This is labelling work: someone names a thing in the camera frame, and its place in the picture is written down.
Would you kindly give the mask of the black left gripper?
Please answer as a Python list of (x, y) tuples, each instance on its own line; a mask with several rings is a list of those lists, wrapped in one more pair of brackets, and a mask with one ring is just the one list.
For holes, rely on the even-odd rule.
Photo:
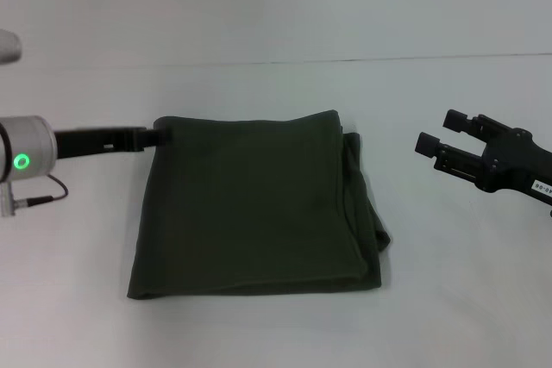
[(170, 128), (116, 127), (55, 131), (57, 159), (104, 153), (134, 153), (162, 147), (172, 139)]

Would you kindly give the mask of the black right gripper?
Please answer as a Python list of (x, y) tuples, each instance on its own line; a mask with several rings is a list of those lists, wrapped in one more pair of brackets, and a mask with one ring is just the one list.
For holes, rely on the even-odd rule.
[(514, 190), (551, 204), (551, 152), (539, 147), (530, 132), (507, 127), (486, 115), (469, 119), (454, 109), (447, 112), (443, 126), (468, 134), (486, 146), (480, 157), (420, 133), (415, 151), (435, 158), (436, 170), (475, 183), (487, 193)]

